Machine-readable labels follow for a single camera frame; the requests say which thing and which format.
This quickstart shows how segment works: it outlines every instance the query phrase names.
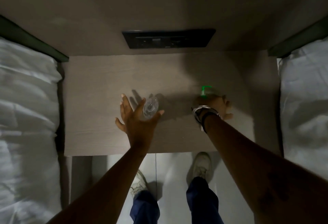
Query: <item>floor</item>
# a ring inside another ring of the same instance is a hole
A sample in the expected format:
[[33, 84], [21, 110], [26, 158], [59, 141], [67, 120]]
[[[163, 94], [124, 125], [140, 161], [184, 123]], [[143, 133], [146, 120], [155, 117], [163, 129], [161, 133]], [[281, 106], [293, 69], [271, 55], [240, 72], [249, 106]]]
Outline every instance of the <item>floor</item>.
[[[140, 166], [150, 192], [157, 198], [160, 209], [159, 224], [191, 224], [191, 214], [186, 201], [187, 175], [197, 153], [151, 153]], [[219, 214], [225, 224], [253, 224], [254, 215], [241, 195], [231, 175], [217, 152], [209, 153], [214, 177], [209, 187], [219, 198]], [[94, 156], [92, 174], [97, 181], [122, 155]], [[129, 216], [132, 197], [127, 195], [118, 224], [133, 223]]]

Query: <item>shoe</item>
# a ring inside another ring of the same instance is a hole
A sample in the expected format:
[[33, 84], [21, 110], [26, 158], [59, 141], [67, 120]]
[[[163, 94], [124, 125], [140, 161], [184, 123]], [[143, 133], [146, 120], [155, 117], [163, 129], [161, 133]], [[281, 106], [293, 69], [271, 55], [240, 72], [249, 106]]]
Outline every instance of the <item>shoe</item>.
[[193, 178], [202, 177], [209, 183], [213, 177], [212, 161], [210, 156], [206, 152], [200, 152], [197, 154], [194, 160]]
[[130, 194], [132, 198], [134, 198], [139, 192], [143, 190], [148, 190], [147, 182], [145, 180], [144, 175], [138, 170], [137, 175], [134, 177], [132, 185], [130, 187]]

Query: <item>wristband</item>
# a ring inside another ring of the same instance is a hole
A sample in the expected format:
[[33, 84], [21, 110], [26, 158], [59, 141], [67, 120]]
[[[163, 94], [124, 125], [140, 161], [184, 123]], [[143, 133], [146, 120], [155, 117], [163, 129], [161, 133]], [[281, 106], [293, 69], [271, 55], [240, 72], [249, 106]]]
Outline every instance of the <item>wristband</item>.
[[202, 127], [203, 127], [203, 130], [204, 130], [204, 132], [207, 134], [207, 132], [206, 132], [206, 130], [205, 130], [205, 119], [208, 117], [208, 116], [210, 116], [210, 115], [215, 115], [215, 116], [219, 116], [218, 114], [215, 114], [215, 113], [213, 113], [213, 112], [207, 112], [206, 114], [204, 114], [204, 116], [202, 117], [202, 122], [201, 122], [201, 124], [202, 124]]

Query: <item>finger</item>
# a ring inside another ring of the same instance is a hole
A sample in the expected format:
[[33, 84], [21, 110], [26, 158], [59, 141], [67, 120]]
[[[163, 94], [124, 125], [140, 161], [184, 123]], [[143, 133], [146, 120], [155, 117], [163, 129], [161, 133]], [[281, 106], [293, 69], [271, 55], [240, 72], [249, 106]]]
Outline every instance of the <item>finger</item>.
[[132, 107], [131, 107], [130, 102], [129, 102], [128, 98], [126, 97], [126, 95], [125, 94], [121, 94], [121, 97], [123, 99], [123, 105], [124, 105], [125, 114], [127, 114], [129, 112], [132, 112]]
[[227, 103], [227, 96], [226, 95], [222, 96], [222, 99], [223, 99], [223, 102], [226, 104]]
[[120, 111], [121, 111], [121, 118], [125, 119], [125, 110], [124, 110], [124, 105], [123, 105], [122, 101], [120, 103]]
[[157, 123], [161, 116], [164, 114], [164, 110], [160, 110], [150, 119], [151, 122]]
[[136, 114], [137, 117], [140, 117], [140, 116], [141, 116], [141, 114], [142, 114], [142, 110], [143, 110], [143, 106], [145, 105], [145, 102], [146, 102], [146, 98], [143, 98], [143, 99], [139, 102], [137, 108], [134, 110], [134, 112], [135, 112], [135, 114]]
[[224, 120], [230, 120], [234, 117], [234, 115], [232, 113], [227, 113], [225, 116], [224, 116]]
[[117, 125], [118, 129], [125, 132], [125, 125], [123, 125], [118, 118], [115, 118], [115, 124]]
[[227, 101], [226, 106], [227, 106], [227, 110], [230, 110], [232, 108], [231, 101]]

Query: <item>bottle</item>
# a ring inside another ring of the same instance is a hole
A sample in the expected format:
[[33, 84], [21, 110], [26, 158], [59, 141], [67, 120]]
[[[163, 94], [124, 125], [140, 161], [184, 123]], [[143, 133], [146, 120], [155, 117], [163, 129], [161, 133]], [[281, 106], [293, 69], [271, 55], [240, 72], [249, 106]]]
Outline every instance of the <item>bottle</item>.
[[143, 109], [143, 114], [145, 118], [151, 119], [157, 112], [158, 106], [159, 106], [159, 102], [155, 96], [147, 99]]

